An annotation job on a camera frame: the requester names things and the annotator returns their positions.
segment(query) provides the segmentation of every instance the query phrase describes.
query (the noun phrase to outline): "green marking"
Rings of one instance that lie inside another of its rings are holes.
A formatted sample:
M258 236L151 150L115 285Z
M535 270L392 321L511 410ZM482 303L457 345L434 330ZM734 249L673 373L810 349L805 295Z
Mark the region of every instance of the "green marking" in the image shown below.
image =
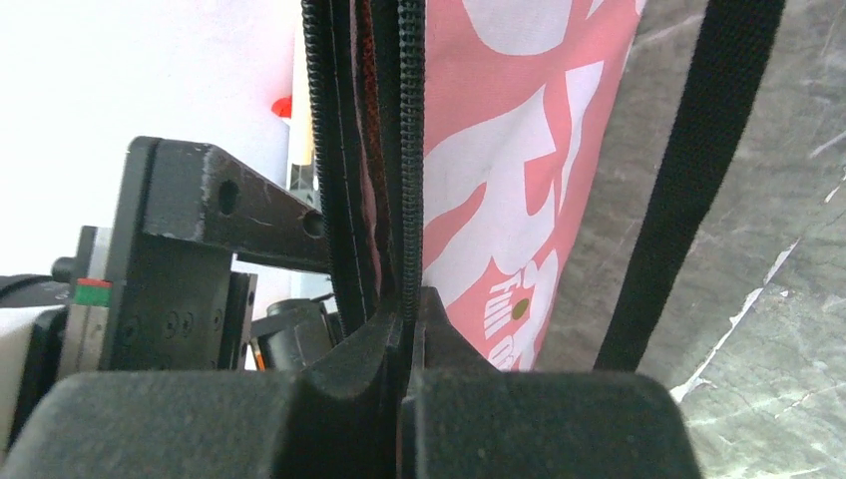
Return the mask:
M112 290L109 287L77 284L74 302L83 306L109 307Z
M526 309L529 309L529 299L527 297L517 301L514 309L511 310L511 318L515 320L520 319L523 317L523 314L526 314Z

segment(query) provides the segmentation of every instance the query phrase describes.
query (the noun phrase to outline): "red object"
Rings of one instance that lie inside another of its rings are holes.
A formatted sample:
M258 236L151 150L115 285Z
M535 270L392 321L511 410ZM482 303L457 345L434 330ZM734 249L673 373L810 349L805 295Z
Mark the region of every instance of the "red object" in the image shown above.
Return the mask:
M108 281L103 281L101 279L93 279L90 277L81 277L77 279L78 286L94 286L94 287L112 287L112 284Z
M273 107L271 109L280 118L290 118L291 97L285 97L276 100L275 103L273 103Z

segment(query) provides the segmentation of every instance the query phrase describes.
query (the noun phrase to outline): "black strap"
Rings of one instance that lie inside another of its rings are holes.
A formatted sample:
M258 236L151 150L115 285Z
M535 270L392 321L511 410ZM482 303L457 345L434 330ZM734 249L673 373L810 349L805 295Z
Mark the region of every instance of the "black strap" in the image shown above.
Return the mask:
M710 0L595 369L634 371L743 134L784 0Z

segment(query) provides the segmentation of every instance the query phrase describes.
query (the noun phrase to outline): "pink fabric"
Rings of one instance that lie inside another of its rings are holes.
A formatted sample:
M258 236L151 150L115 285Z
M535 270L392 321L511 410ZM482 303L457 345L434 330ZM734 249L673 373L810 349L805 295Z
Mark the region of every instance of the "pink fabric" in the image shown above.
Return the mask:
M532 368L645 0L429 0L424 284Z

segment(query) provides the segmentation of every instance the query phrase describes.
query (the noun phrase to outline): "gray floor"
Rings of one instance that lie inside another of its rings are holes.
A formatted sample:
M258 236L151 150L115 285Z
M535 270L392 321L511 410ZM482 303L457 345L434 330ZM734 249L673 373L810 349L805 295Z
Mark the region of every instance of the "gray floor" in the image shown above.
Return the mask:
M705 0L652 0L539 369L593 363ZM753 117L641 365L708 478L846 477L846 2L789 0Z

